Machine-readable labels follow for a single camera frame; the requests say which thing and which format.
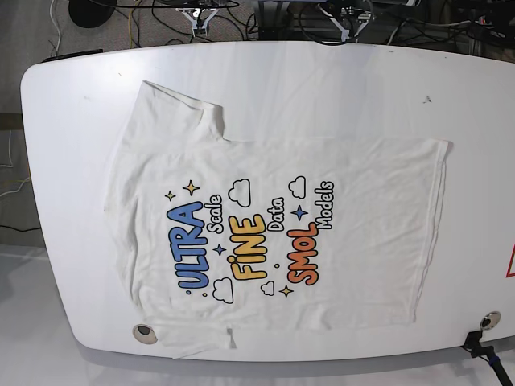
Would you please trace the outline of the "white printed T-shirt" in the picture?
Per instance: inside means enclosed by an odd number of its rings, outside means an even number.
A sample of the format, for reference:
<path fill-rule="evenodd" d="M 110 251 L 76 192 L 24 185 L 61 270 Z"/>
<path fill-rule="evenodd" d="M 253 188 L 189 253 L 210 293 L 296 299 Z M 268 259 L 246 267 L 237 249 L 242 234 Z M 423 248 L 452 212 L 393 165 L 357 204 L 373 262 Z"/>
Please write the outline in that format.
<path fill-rule="evenodd" d="M 105 197 L 122 287 L 176 357 L 239 331 L 415 322 L 448 142 L 225 137 L 222 109 L 142 82 Z"/>

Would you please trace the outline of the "red triangle sticker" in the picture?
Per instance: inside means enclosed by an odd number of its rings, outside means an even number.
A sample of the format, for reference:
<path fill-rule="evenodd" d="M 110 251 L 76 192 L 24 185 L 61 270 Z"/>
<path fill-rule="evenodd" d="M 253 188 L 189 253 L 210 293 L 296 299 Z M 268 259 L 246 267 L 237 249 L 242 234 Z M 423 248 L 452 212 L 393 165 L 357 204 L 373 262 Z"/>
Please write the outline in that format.
<path fill-rule="evenodd" d="M 515 245 L 513 246 L 513 250 L 512 250 L 512 253 L 511 253 L 510 260 L 509 260 L 509 265 L 508 265 L 508 268 L 507 268 L 506 277 L 514 277 L 515 276 L 514 257 L 515 257 Z"/>

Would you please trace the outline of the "aluminium frame stand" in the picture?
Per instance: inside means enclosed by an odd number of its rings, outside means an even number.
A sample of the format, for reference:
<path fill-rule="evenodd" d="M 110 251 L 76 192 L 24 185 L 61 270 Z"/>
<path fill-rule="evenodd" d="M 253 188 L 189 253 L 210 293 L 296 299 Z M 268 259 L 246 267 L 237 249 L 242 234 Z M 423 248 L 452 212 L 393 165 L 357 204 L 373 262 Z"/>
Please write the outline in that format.
<path fill-rule="evenodd" d="M 290 39 L 295 18 L 290 12 L 291 3 L 292 1 L 252 1 L 260 40 L 284 41 Z"/>

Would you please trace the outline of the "black round stand base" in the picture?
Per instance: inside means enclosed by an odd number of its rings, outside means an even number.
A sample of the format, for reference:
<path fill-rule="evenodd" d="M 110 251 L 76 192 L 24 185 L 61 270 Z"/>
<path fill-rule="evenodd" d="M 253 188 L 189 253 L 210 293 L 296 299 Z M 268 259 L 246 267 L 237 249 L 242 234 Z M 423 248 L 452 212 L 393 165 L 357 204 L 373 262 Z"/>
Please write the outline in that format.
<path fill-rule="evenodd" d="M 117 0 L 70 0 L 68 13 L 78 27 L 96 28 L 110 19 L 116 5 Z"/>

